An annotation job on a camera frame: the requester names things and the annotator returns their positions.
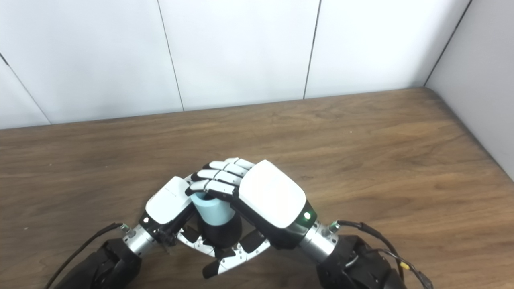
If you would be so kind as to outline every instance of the black robot arm segment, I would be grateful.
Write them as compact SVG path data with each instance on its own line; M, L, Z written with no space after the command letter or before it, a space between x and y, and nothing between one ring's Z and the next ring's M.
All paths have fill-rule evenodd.
M122 289L140 268L141 258L121 238L111 239L76 265L55 289Z

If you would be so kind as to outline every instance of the robotic finger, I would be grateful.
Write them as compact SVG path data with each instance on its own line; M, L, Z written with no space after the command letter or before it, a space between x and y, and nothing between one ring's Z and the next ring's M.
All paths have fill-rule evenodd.
M254 230L241 239L234 248L223 253L219 260L207 264L202 274L205 279L219 275L251 260L269 247L269 241L259 231Z

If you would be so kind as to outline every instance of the white wall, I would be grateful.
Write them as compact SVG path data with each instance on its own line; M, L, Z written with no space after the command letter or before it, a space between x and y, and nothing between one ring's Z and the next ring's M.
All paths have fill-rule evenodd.
M423 86L469 0L323 0L306 98Z
M182 110L155 1L0 1L0 51L51 123Z
M423 85L467 2L323 0L307 86L319 0L0 1L0 52L50 123L379 91Z
M303 98L319 0L160 4L184 109Z
M514 2L473 1L427 86L514 179Z
M0 130L50 122L0 58Z

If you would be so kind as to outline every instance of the black cable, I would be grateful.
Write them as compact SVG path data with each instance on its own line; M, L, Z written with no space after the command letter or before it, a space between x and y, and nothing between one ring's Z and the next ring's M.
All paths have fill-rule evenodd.
M52 277L50 278L50 280L48 280L48 283L46 283L45 287L43 289L48 289L50 288L50 286L52 285L52 283L55 281L55 279L57 278L57 276L62 272L62 270L85 248L87 247L94 239L98 238L99 236L109 232L109 231L112 231L116 228L119 228L123 226L123 223L112 223L110 225L108 225L107 227L101 229L100 231L96 232L96 234L94 234L91 238L87 239L87 241L82 244L82 246L80 246L73 254L71 254L71 256L66 260L64 261L64 263L61 265L61 267L59 267L59 269L57 269L57 271L52 275Z
M423 274L421 271L416 269L414 264L412 264L411 262L409 262L409 261L405 260L404 258L398 256L398 254L395 254L395 253L393 253L393 252L391 252L389 250L385 250L385 249L371 249L371 250L366 251L366 254L373 253L373 252L382 252L382 253L384 253L386 255L389 255L389 256L393 257L394 259L396 259L396 261L405 263L407 266L409 266L410 271L412 273L414 273L416 278L421 282L421 284L423 285L424 289L434 289L434 285L432 284L432 281L430 281L430 279L425 274Z
M339 226L348 226L348 227L354 227L354 228L357 228L365 233L368 233L370 235L372 235L373 237L379 239L382 241L382 243L384 243L387 248L389 250L391 250L392 253L398 255L398 252L396 251L396 249L394 248L393 244L391 244L391 242L389 242L389 240L384 237L382 235L382 233L380 233L379 231L373 229L372 227L368 226L367 224L363 223L363 222L360 222L360 223L357 223L357 222L352 222L352 221L345 221L345 220L337 220L337 224ZM403 268L401 267L400 265L400 262L398 259L396 259L396 264L398 265L398 274L400 275L400 278L402 281L404 281L404 277L403 277Z

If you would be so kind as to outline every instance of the wooden table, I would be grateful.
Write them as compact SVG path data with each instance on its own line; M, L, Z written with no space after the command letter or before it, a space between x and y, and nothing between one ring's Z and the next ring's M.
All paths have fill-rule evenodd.
M275 163L324 223L376 227L436 288L514 287L514 184L415 88L0 131L0 288L41 288L99 228L134 225L172 176L232 156ZM320 288L299 250L204 280L210 261L156 248L130 288Z

